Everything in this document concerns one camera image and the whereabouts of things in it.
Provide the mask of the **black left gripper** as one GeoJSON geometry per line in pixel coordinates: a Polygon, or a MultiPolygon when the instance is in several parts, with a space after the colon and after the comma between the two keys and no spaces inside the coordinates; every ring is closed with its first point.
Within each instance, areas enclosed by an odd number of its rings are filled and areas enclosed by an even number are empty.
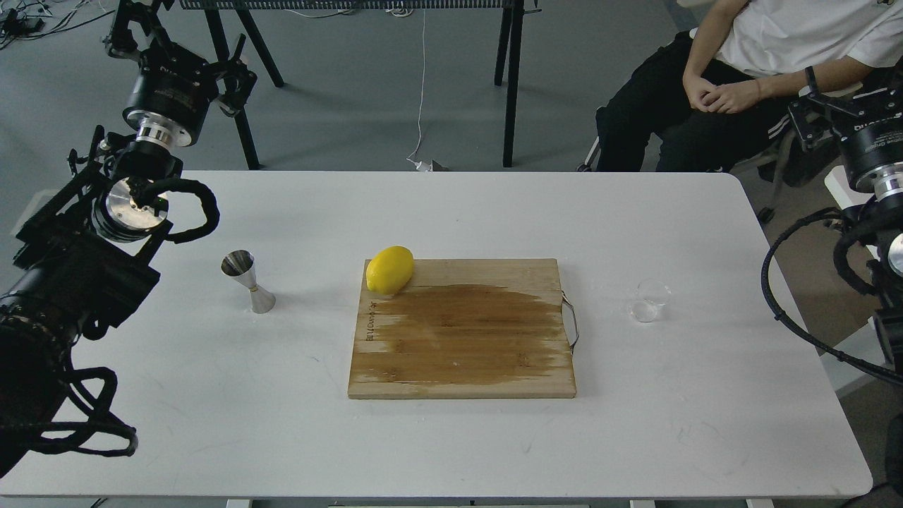
{"type": "Polygon", "coordinates": [[[197,76],[193,68],[172,67],[174,62],[170,60],[140,56],[143,51],[131,30],[133,25],[144,33],[148,51],[158,49],[170,55],[174,43],[162,27],[158,13],[161,8],[171,10],[173,5],[174,1],[120,1],[103,43],[104,51],[111,58],[138,60],[138,78],[123,110],[126,124],[138,130],[145,119],[162,118],[171,125],[175,145],[190,147],[199,141],[215,100],[229,118],[244,111],[257,84],[257,74],[249,71],[242,60],[245,33],[240,33],[235,51],[228,58],[213,62],[213,79],[197,76]],[[219,81],[225,86],[220,94],[219,81]]]}

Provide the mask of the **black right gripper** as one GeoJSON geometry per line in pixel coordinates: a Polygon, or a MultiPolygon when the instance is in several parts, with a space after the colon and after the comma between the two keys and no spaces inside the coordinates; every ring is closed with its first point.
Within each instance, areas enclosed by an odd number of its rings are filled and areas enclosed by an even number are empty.
{"type": "Polygon", "coordinates": [[[859,84],[822,92],[813,67],[804,69],[807,88],[788,107],[801,149],[808,153],[837,122],[849,189],[858,193],[902,193],[901,66],[878,68],[866,78],[866,116],[859,118],[859,84]]]}

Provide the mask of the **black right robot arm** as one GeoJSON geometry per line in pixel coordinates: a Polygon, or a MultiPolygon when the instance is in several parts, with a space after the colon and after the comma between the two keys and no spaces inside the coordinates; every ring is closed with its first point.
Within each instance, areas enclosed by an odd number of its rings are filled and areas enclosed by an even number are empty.
{"type": "Polygon", "coordinates": [[[788,107],[792,134],[808,153],[831,140],[844,164],[849,189],[866,193],[862,205],[828,207],[798,219],[770,246],[761,267],[760,285],[776,321],[838,363],[901,386],[902,339],[902,148],[901,64],[877,89],[859,95],[832,96],[819,89],[815,71],[807,68],[807,84],[788,107]],[[858,294],[875,296],[880,308],[873,326],[884,365],[871,363],[824,344],[804,331],[781,308],[770,287],[772,258],[794,232],[822,222],[839,232],[832,252],[838,275],[858,294]]]}

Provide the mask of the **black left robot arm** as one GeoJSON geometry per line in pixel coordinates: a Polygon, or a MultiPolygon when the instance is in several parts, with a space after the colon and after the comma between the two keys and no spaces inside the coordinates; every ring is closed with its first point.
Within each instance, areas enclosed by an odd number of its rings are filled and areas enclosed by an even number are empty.
{"type": "Polygon", "coordinates": [[[75,368],[72,349],[123,324],[160,280],[162,244],[200,240],[219,225],[214,193],[183,178],[177,147],[200,137],[212,105],[244,113],[257,83],[242,55],[216,42],[207,61],[172,41],[158,17],[170,1],[122,1],[107,54],[138,65],[123,120],[128,135],[97,126],[72,177],[17,232],[23,276],[2,296],[2,473],[26,454],[132,456],[138,432],[113,414],[117,376],[75,368]]]}

